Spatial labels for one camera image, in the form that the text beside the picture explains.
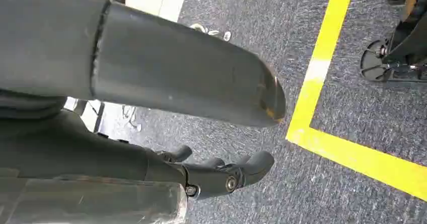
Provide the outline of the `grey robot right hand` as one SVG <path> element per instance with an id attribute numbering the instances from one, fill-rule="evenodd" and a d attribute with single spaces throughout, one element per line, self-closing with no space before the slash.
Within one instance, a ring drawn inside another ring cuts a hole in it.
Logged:
<path id="1" fill-rule="evenodd" d="M 254 127 L 286 99 L 255 54 L 124 0 L 1 0 L 1 223 L 184 223 L 187 200 L 233 193 L 274 164 L 185 160 L 89 131 L 68 97 Z"/>

